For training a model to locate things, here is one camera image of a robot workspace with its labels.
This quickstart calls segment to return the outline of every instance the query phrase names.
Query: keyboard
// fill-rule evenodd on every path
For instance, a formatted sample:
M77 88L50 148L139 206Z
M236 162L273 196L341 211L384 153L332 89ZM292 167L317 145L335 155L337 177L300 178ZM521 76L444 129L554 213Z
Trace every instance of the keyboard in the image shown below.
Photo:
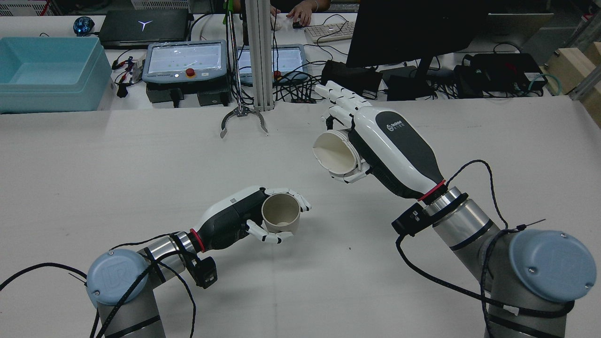
M328 23L326 25L308 26L305 27L305 33L309 36L311 41L317 43L352 38L354 29L355 22L347 21L341 23Z

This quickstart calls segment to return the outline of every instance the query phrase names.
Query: monitor stand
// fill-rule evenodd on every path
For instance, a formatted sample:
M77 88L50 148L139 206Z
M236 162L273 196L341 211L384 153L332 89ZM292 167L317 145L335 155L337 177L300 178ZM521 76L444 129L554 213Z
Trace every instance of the monitor stand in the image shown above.
M434 94L426 81L427 72L434 57L424 57L418 67L409 66L383 70L384 82L388 86L388 101L415 100Z

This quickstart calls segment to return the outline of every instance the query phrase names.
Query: desk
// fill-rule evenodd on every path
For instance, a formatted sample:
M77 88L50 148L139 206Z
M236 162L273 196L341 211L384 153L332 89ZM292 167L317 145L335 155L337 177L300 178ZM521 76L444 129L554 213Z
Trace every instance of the desk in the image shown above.
M345 17L347 20L354 20L356 18L355 13L343 13L338 14ZM342 18L338 15L328 19L328 23L341 22ZM323 23L326 18L332 16L331 13L314 13L313 24ZM41 33L46 33L51 37L74 37L73 33L73 22L78 16L48 16L48 17L0 17L0 38L5 36L39 36ZM95 31L100 31L104 16L91 16L95 23ZM225 40L225 25L223 25L223 14L213 14L201 19L192 30L192 40L199 40L202 36L203 39ZM282 23L282 28L276 31L275 36L279 45L289 44L306 44L309 43L304 31L302 29L293 29L291 19L286 19L285 14L281 13L278 15L278 21ZM239 45L242 44L242 22L238 15L234 16L234 24L236 26L237 37L236 40ZM342 52L348 52L350 40L336 41L328 43L328 45L334 46ZM106 50L106 56L108 57L109 63L112 63L119 54L125 52L125 50ZM120 61L125 60L129 55L134 58L144 55L145 49L138 49L128 52ZM305 54L309 61L327 60L330 55L323 52L316 47L305 47ZM346 56L337 52L332 52L335 61L345 61ZM308 66L310 73L314 75L321 74L323 66ZM112 74L112 78L116 78L122 70L116 70ZM149 109L149 108L172 108L171 102L155 103L152 104L148 101L148 97L145 92L146 86L143 82L129 87L128 96L124 99L117 98L113 95L112 102L106 106L109 110L124 110L124 109ZM195 95L187 95L186 99L180 103L182 108L199 107L198 100Z
M487 160L512 226L564 230L601 264L601 131L568 97L382 102L434 148L450 177ZM345 185L311 146L328 104L280 103L255 118L230 108L0 115L0 280L36 263L86 271L108 248L196 225L213 203L249 185L290 187L313 210L281 245L248 237L208 254L219 280L192 287L195 337L482 337L480 303L418 276L394 247L390 222L413 202L374 177ZM484 167L453 184L500 224ZM424 270L478 290L434 231L404 242ZM189 275L184 274L188 282ZM191 304L177 280L156 289L168 337L188 337ZM576 302L567 337L601 336L601 288ZM87 336L94 309L58 269L21 276L0 295L0 336Z

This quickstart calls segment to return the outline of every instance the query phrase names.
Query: paper cup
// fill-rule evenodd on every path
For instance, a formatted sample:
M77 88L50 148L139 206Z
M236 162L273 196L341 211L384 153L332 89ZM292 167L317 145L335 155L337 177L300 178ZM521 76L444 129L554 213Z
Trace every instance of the paper cup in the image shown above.
M313 144L313 154L330 173L343 176L353 171L361 158L346 131L326 131Z
M301 217L301 206L290 194L273 194L261 207L261 214L270 232L296 232Z

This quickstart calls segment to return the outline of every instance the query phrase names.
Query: person's hand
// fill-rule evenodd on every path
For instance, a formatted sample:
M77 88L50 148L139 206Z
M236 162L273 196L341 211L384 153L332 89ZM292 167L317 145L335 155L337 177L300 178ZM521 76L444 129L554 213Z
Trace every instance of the person's hand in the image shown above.
M275 8L274 6L271 6L270 12L271 12L271 15L272 15L272 16L274 16L274 17L275 17L277 14L280 14L280 13L282 13L282 11L281 11L281 10L279 10L279 9Z
M286 14L287 18L292 18L292 22L300 22L303 26L308 26L311 23L311 14L313 13L313 0L304 0L294 6L290 13Z

